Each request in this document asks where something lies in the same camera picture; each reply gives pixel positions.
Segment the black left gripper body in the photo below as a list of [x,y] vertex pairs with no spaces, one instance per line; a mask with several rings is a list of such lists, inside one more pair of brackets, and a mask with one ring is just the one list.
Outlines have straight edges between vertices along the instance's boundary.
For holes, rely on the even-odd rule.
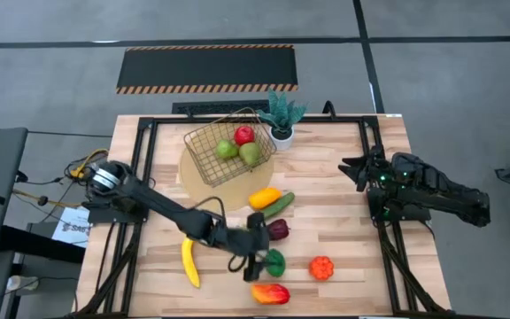
[[227,219],[221,216],[212,230],[212,247],[233,255],[228,270],[237,272],[243,267],[243,280],[257,281],[265,267],[263,261],[256,261],[257,254],[267,251],[270,243],[264,215],[250,214],[245,228],[230,228]]

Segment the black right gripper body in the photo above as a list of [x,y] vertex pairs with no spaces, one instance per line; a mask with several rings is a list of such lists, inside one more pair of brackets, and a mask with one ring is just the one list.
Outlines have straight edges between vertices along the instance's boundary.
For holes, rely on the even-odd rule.
[[387,171],[387,160],[384,149],[380,145],[373,146],[368,155],[359,158],[357,191],[363,191],[366,184],[379,182]]

